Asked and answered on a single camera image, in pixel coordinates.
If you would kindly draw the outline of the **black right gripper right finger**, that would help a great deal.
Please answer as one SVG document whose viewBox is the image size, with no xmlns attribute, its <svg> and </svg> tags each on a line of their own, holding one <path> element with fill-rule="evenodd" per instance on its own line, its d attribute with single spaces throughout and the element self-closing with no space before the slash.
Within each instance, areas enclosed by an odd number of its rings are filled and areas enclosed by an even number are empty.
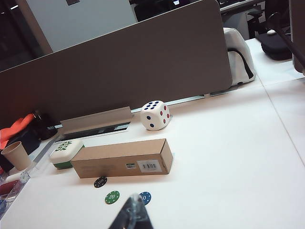
<svg viewBox="0 0 305 229">
<path fill-rule="evenodd" d="M 139 194 L 132 195 L 131 228 L 153 229 L 153 224 L 146 210 L 145 202 Z"/>
</svg>

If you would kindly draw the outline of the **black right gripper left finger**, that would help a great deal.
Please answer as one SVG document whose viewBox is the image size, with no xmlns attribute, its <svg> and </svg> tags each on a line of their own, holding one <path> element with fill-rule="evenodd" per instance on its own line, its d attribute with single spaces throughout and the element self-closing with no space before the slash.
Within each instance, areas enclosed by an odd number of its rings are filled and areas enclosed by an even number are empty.
<svg viewBox="0 0 305 229">
<path fill-rule="evenodd" d="M 113 229 L 133 229 L 135 227 L 135 195 L 131 195 L 112 223 Z"/>
</svg>

